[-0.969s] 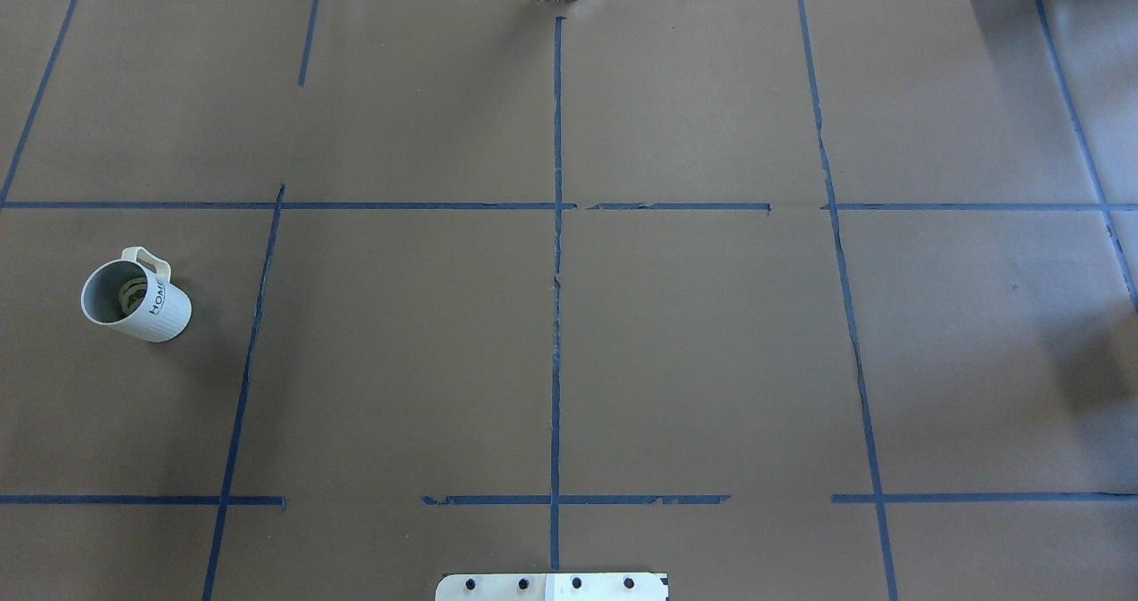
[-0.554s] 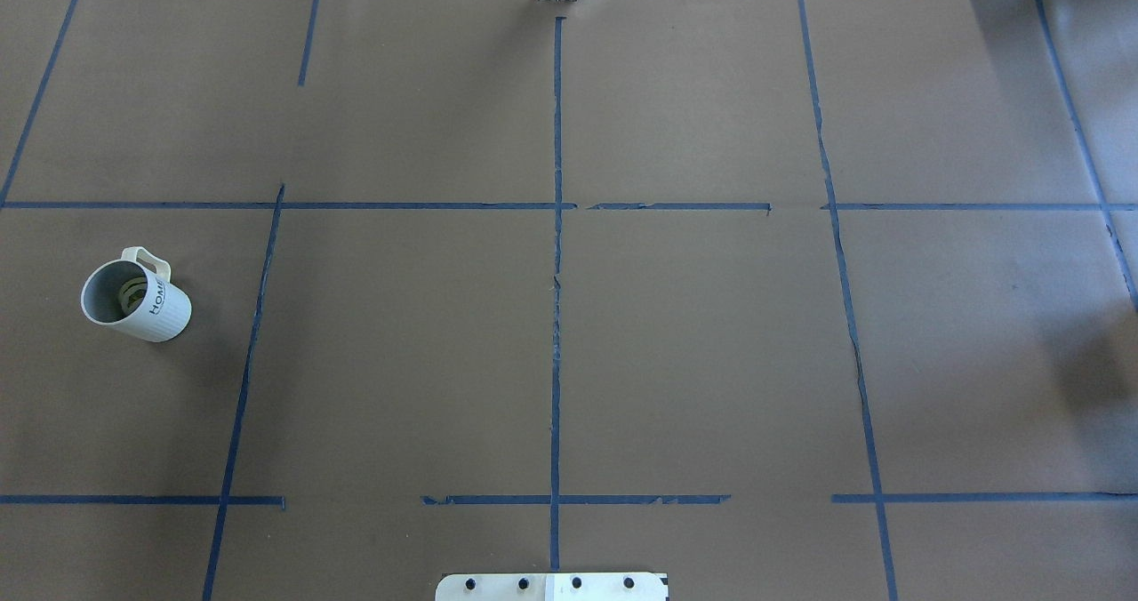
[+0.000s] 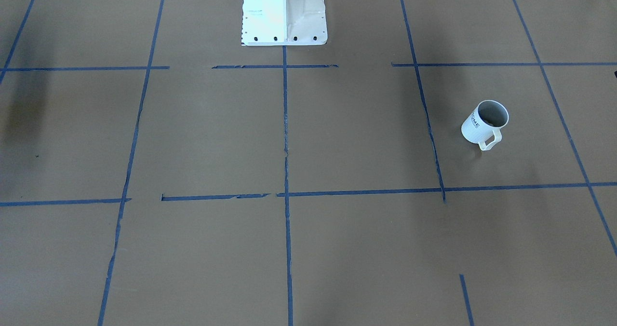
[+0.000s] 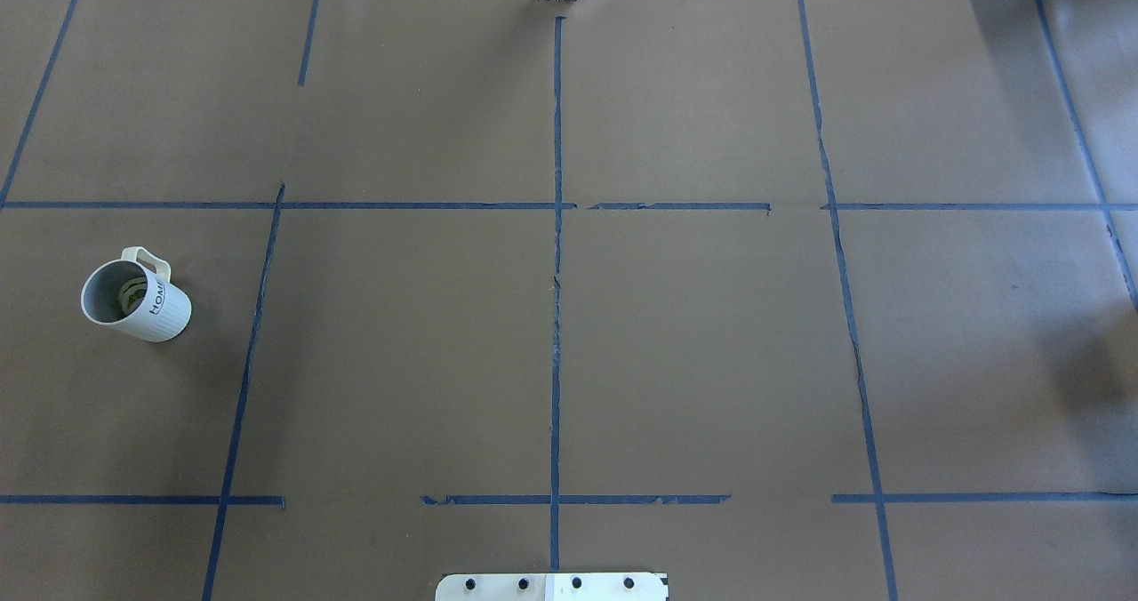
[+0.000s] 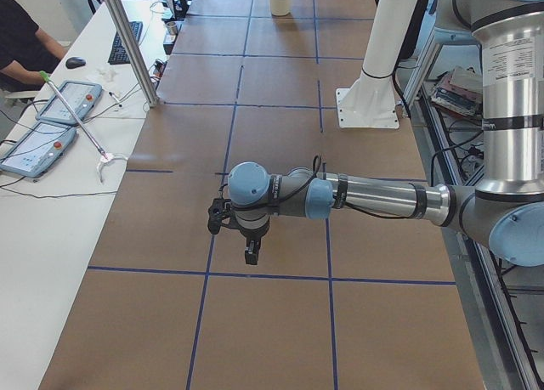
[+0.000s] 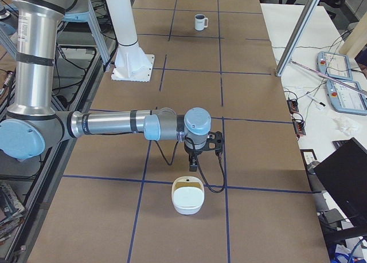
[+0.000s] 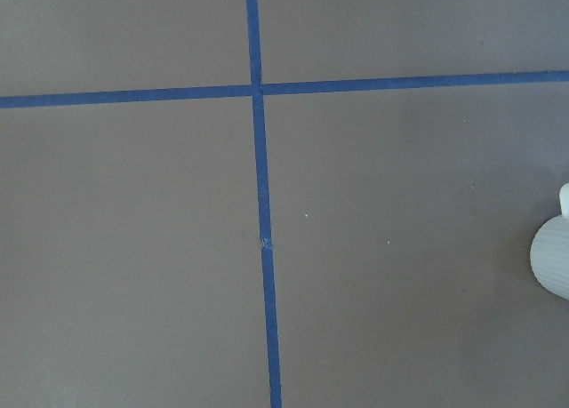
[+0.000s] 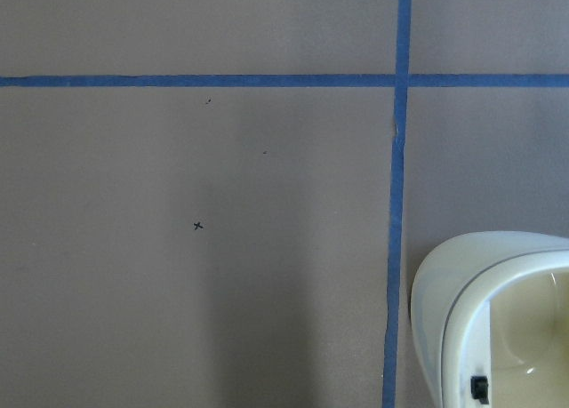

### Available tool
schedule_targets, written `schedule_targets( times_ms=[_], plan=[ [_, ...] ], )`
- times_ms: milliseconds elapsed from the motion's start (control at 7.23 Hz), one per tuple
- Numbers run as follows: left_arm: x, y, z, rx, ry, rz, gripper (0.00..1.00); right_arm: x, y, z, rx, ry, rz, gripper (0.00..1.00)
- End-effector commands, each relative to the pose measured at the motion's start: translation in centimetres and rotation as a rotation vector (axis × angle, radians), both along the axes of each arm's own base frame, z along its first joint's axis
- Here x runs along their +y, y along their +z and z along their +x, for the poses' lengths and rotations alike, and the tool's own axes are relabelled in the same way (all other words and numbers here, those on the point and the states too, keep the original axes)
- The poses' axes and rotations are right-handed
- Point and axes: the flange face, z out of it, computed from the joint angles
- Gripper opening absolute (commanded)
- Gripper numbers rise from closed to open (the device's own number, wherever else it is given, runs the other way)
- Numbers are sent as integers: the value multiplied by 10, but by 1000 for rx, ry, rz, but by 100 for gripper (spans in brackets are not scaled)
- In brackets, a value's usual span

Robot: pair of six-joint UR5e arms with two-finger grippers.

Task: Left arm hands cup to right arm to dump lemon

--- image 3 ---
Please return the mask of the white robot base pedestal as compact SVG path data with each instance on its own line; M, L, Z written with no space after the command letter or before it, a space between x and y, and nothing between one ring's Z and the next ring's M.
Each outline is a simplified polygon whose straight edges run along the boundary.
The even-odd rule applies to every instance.
M325 45L325 0L243 0L241 45Z

